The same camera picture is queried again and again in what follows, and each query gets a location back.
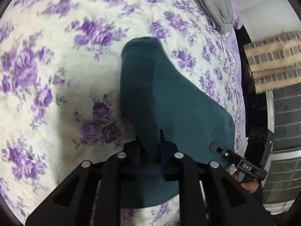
beige checkered fabric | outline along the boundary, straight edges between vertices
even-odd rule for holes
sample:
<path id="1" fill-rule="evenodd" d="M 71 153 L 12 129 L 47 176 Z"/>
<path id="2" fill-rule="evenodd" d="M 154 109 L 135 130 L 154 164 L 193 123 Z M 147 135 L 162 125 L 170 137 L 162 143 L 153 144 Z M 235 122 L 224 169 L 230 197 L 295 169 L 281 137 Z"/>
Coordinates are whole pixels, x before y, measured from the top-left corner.
<path id="1" fill-rule="evenodd" d="M 244 45 L 256 93 L 301 83 L 301 31 Z"/>

gray cloth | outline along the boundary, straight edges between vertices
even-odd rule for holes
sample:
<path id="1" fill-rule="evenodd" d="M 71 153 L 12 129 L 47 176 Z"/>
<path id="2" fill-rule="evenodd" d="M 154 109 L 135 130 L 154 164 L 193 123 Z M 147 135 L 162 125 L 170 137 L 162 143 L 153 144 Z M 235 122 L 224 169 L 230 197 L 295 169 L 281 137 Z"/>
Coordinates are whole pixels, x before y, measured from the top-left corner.
<path id="1" fill-rule="evenodd" d="M 195 0 L 217 31 L 231 32 L 235 17 L 231 0 Z"/>

human hand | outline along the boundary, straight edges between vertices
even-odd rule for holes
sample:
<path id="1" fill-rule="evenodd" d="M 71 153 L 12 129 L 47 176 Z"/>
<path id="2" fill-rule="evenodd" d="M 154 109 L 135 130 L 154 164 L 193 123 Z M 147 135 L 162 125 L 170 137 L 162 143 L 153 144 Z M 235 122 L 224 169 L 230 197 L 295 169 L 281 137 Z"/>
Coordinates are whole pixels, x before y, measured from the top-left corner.
<path id="1" fill-rule="evenodd" d="M 237 180 L 237 173 L 233 173 L 232 177 Z M 240 184 L 246 191 L 248 191 L 250 194 L 253 194 L 259 187 L 258 180 L 256 178 L 253 179 L 253 181 L 250 182 L 242 182 Z"/>

metal screw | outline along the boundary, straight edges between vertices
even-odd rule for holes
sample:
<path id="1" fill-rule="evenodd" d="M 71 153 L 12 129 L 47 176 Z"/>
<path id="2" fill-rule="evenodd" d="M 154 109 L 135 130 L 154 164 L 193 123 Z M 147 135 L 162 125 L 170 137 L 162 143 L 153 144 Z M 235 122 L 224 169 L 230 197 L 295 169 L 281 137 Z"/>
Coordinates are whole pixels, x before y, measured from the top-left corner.
<path id="1" fill-rule="evenodd" d="M 83 161 L 82 162 L 82 167 L 83 168 L 87 168 L 87 167 L 89 167 L 91 165 L 91 162 L 90 161 Z"/>
<path id="2" fill-rule="evenodd" d="M 219 163 L 217 163 L 216 161 L 212 161 L 212 162 L 210 162 L 210 167 L 212 167 L 212 168 L 218 168 L 219 167 Z"/>
<path id="3" fill-rule="evenodd" d="M 175 153 L 175 157 L 178 158 L 178 159 L 181 159 L 181 158 L 184 157 L 184 154 L 181 153 L 181 152 L 177 152 L 177 153 Z"/>
<path id="4" fill-rule="evenodd" d="M 125 157 L 126 157 L 126 153 L 125 153 L 125 152 L 119 152 L 119 153 L 117 154 L 117 157 L 118 157 L 118 158 L 125 158 Z"/>

bed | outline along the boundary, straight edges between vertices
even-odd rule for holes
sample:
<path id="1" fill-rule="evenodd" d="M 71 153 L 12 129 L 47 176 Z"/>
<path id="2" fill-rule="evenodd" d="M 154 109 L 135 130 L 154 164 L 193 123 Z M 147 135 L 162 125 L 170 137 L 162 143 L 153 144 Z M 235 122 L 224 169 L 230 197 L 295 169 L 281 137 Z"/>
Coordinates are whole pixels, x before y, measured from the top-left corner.
<path id="1" fill-rule="evenodd" d="M 234 151 L 244 154 L 235 33 L 214 30 L 193 0 L 12 0 L 0 19 L 0 193 L 21 223 L 81 161 L 105 161 L 134 139 L 119 111 L 120 55 L 144 36 L 231 114 Z M 176 225 L 179 197 L 122 209 L 121 220 Z"/>

